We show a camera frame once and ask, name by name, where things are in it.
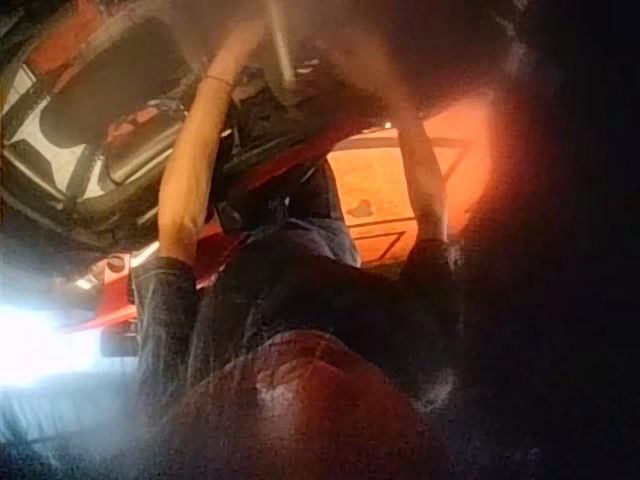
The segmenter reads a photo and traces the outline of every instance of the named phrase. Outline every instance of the hand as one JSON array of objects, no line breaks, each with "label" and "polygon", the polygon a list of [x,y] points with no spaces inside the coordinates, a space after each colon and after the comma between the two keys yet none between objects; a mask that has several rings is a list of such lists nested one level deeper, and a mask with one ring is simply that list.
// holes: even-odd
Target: hand
[{"label": "hand", "polygon": [[222,41],[207,74],[233,83],[249,55],[260,45],[264,33],[262,19],[236,20]]},{"label": "hand", "polygon": [[326,42],[329,55],[354,86],[387,99],[400,82],[387,46],[363,30],[345,32]]}]

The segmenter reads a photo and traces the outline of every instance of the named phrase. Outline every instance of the dark sleeve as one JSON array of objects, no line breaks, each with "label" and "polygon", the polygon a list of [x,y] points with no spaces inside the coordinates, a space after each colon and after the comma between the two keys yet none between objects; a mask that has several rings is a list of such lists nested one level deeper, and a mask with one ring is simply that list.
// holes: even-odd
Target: dark sleeve
[{"label": "dark sleeve", "polygon": [[434,316],[444,335],[453,335],[459,319],[450,246],[442,240],[421,240],[413,247],[400,273],[400,287]]},{"label": "dark sleeve", "polygon": [[403,383],[420,396],[437,391],[455,360],[460,309],[449,256],[447,243],[422,240],[409,254],[399,278],[405,307],[411,312],[402,327],[399,372]]},{"label": "dark sleeve", "polygon": [[172,258],[136,269],[133,285],[141,332],[136,404],[153,420],[183,392],[199,299],[191,268]]}]

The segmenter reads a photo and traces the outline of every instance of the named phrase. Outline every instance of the wristband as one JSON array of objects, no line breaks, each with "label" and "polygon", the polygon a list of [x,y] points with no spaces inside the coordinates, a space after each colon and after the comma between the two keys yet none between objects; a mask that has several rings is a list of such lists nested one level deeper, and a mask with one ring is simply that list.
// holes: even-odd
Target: wristband
[{"label": "wristband", "polygon": [[221,77],[216,77],[215,75],[210,75],[208,73],[205,73],[202,77],[203,80],[217,80],[218,82],[224,83],[227,87],[229,87],[230,89],[233,88],[233,85],[231,84],[231,82],[229,80],[225,80],[224,78]]}]

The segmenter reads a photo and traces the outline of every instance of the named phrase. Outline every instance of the bright light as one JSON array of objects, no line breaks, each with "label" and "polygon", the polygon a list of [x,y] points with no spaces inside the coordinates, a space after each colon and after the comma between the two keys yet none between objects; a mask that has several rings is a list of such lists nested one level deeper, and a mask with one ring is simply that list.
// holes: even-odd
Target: bright light
[{"label": "bright light", "polygon": [[99,358],[100,330],[62,334],[46,312],[0,305],[0,385],[88,371]]},{"label": "bright light", "polygon": [[76,282],[76,285],[78,285],[80,288],[83,288],[84,290],[89,290],[95,284],[96,284],[96,282],[90,282],[86,278],[81,278],[80,280],[78,280]]}]

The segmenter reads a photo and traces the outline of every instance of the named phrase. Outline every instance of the person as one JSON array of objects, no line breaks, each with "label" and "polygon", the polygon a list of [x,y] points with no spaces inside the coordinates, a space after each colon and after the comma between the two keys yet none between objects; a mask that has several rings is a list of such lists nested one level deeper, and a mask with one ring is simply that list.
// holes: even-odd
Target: person
[{"label": "person", "polygon": [[398,130],[418,235],[397,281],[359,267],[330,166],[198,292],[193,265],[234,79],[263,37],[237,23],[212,60],[159,193],[159,255],[135,275],[137,405],[148,434],[131,477],[435,478],[448,456],[423,418],[456,337],[446,192],[411,95],[381,40],[329,52]]}]

